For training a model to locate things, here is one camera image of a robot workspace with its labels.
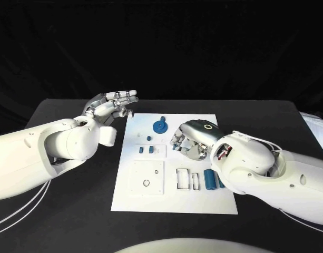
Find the white paper sheet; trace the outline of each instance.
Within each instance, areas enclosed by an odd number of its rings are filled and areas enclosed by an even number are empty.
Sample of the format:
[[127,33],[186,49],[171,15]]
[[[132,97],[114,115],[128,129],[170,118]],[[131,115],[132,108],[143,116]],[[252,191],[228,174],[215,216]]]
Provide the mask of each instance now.
[[[161,116],[166,117],[167,131],[157,134],[151,126]],[[209,158],[203,161],[193,161],[179,154],[168,144],[180,124],[196,119],[216,124],[213,114],[137,113],[134,118],[127,119],[111,211],[236,214],[232,192],[226,188],[205,189],[203,170],[210,168]],[[154,147],[153,153],[148,153],[150,145]],[[147,161],[163,162],[163,191],[160,191],[160,177],[150,173],[143,174],[144,168],[150,168],[151,173],[160,170],[160,165],[157,164],[156,169],[153,166],[156,163],[147,163]],[[189,190],[176,189],[176,169],[189,170]],[[193,190],[192,173],[199,174],[200,190]],[[147,186],[143,186],[144,190],[137,188],[141,194],[134,194],[131,190],[138,186],[134,185],[134,182],[141,184],[144,180],[147,180]]]

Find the small component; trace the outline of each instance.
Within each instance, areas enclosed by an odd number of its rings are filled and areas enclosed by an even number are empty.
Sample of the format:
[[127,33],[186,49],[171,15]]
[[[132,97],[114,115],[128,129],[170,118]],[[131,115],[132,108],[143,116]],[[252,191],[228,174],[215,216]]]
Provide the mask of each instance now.
[[219,188],[225,188],[223,183],[222,183],[222,181],[219,179],[219,176],[217,176],[217,184],[219,184]]
[[151,128],[156,133],[164,133],[167,131],[164,116],[161,116],[160,120],[153,124]]
[[215,190],[216,189],[216,178],[213,170],[205,170],[205,189]]
[[193,190],[199,191],[199,178],[197,173],[192,173],[192,180],[193,180]]
[[189,190],[189,172],[187,169],[176,169],[177,183],[176,188]]

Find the small blue part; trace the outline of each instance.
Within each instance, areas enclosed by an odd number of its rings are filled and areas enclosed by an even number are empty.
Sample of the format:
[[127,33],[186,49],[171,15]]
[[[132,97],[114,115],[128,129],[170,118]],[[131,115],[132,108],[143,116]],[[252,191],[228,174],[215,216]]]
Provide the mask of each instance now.
[[205,189],[215,190],[216,189],[216,178],[213,170],[207,169],[203,171],[205,173]]
[[219,183],[219,188],[225,188],[223,183],[222,183],[219,177],[217,177],[217,183]]
[[164,116],[161,116],[160,120],[153,124],[151,128],[156,133],[164,133],[167,131]]

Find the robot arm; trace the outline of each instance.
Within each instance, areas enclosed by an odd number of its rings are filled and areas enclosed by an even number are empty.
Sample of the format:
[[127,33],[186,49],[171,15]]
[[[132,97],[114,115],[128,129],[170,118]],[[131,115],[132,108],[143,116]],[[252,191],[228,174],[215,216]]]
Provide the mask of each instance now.
[[0,136],[0,199],[9,198],[78,167],[95,154],[98,144],[114,145],[117,117],[137,102],[135,91],[96,95],[82,115]]
[[[184,137],[200,148],[181,148]],[[230,191],[258,197],[274,208],[323,225],[323,161],[268,150],[259,141],[236,131],[223,136],[212,123],[193,120],[180,125],[170,144],[194,160],[210,153],[212,169]]]

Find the blue knob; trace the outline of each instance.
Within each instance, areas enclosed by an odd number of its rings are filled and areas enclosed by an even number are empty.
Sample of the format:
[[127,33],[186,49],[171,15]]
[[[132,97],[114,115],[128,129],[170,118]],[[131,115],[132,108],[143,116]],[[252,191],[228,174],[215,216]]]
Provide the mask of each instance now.
[[161,116],[161,119],[153,124],[151,128],[156,133],[164,133],[167,131],[164,116]]

